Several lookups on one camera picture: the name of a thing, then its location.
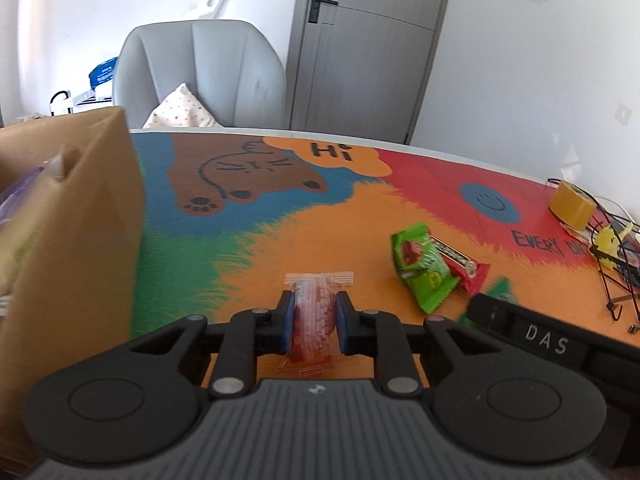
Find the orange clear snack packet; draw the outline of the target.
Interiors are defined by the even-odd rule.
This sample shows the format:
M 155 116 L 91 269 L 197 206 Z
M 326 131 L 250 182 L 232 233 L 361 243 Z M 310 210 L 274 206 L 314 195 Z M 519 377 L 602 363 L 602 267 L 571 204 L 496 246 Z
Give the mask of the orange clear snack packet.
M 278 373 L 293 378 L 328 374 L 337 360 L 332 335 L 336 331 L 336 296 L 352 286 L 352 271 L 289 273 L 284 284 L 293 293 L 291 347 Z

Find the purple wafer packet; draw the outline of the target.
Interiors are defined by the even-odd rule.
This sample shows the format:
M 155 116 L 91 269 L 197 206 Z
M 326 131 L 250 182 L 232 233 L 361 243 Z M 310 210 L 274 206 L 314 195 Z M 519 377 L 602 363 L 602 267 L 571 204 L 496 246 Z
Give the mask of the purple wafer packet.
M 11 303 L 12 288 L 38 231 L 53 210 L 65 180 L 58 153 L 29 170 L 1 195 L 1 316 Z

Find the light green snack packet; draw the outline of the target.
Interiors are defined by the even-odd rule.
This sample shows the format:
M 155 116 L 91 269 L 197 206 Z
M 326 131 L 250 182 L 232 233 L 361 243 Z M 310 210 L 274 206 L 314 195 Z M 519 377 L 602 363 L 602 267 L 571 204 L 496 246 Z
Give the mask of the light green snack packet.
M 394 268 L 420 309 L 434 313 L 445 301 L 459 278 L 453 276 L 423 222 L 390 237 Z

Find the red candy bar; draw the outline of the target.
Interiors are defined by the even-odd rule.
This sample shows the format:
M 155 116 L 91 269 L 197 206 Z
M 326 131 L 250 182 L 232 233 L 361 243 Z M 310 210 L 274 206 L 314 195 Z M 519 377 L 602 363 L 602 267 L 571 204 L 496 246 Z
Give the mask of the red candy bar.
M 469 296 L 478 294 L 488 277 L 490 265 L 459 252 L 437 237 L 432 236 L 431 240 L 451 274 L 459 279 L 459 285 L 462 289 Z

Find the colourful cartoon table mat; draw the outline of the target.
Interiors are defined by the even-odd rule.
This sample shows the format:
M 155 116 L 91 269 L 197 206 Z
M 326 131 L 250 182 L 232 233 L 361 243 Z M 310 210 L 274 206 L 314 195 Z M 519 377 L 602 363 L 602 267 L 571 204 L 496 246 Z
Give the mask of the colourful cartoon table mat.
M 189 314 L 224 322 L 272 307 L 290 273 L 350 271 L 360 309 L 423 312 L 390 238 L 413 224 L 488 265 L 522 306 L 638 344 L 632 304 L 612 318 L 585 246 L 549 210 L 552 188 L 423 154 L 239 133 L 138 132 L 146 192 L 132 331 Z

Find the yellow plush toy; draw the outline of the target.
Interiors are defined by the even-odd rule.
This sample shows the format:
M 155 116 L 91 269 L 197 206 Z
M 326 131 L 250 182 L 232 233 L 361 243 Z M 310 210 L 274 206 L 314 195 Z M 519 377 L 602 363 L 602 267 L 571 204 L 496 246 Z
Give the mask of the yellow plush toy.
M 634 222 L 629 221 L 620 232 L 616 232 L 612 226 L 606 226 L 599 231 L 594 239 L 593 247 L 597 249 L 597 258 L 605 269 L 614 270 L 620 244 L 622 244 L 624 237 L 632 231 L 633 227 Z

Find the dark green snack packet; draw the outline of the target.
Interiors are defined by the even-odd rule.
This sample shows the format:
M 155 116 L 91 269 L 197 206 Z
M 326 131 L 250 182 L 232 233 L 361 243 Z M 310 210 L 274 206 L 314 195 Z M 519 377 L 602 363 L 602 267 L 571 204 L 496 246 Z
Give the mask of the dark green snack packet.
M 516 299 L 516 296 L 514 294 L 512 282 L 505 276 L 497 278 L 488 287 L 488 289 L 484 291 L 484 294 L 490 298 L 507 301 L 511 304 L 518 304 L 518 300 Z M 463 326 L 468 326 L 471 328 L 475 328 L 476 330 L 480 330 L 480 326 L 470 320 L 465 313 L 458 317 L 458 322 Z

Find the yellow tape roll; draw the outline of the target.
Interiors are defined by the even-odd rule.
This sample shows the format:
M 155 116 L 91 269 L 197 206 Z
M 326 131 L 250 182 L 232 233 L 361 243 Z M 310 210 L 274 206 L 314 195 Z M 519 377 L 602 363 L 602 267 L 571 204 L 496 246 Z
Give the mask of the yellow tape roll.
M 576 231 L 583 231 L 597 209 L 596 202 L 573 183 L 559 180 L 549 209 L 562 223 Z

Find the brown cardboard box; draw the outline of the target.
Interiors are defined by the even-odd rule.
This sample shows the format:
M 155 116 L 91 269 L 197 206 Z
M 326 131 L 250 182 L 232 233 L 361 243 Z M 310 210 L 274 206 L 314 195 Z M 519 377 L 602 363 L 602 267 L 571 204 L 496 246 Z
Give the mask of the brown cardboard box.
M 61 154 L 66 176 L 18 274 L 1 321 L 1 465 L 37 455 L 22 421 L 38 380 L 126 341 L 144 188 L 119 107 L 41 118 L 1 131 L 1 184 Z

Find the dotted white cushion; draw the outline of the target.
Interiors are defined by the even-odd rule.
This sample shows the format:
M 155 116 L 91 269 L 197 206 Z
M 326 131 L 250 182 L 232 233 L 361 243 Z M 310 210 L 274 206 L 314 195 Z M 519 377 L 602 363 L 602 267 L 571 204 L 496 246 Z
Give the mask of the dotted white cushion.
M 179 84 L 173 92 L 152 110 L 143 129 L 164 127 L 217 127 L 215 116 L 194 96 L 186 84 Z

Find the grey door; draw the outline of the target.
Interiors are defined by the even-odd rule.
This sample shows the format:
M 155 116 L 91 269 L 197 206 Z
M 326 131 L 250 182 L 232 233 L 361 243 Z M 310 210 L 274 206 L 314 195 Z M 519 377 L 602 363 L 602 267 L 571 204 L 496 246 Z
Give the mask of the grey door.
M 288 84 L 294 130 L 404 144 L 416 123 L 445 0 L 336 0 L 294 12 Z

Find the black shoe rack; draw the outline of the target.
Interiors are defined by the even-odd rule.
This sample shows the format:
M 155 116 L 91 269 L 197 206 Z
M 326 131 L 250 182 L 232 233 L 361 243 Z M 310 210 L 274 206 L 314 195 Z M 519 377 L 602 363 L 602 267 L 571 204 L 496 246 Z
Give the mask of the black shoe rack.
M 74 111 L 73 98 L 68 90 L 60 90 L 51 96 L 49 102 L 51 116 L 68 115 Z

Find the blue plastic bag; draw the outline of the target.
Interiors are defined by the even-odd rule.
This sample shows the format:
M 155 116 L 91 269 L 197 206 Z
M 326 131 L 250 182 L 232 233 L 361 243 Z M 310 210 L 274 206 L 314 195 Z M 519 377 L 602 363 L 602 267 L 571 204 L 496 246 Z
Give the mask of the blue plastic bag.
M 118 61 L 118 57 L 109 58 L 108 60 L 97 65 L 89 73 L 89 84 L 92 91 L 96 90 L 101 84 L 106 84 L 114 77 L 115 67 Z

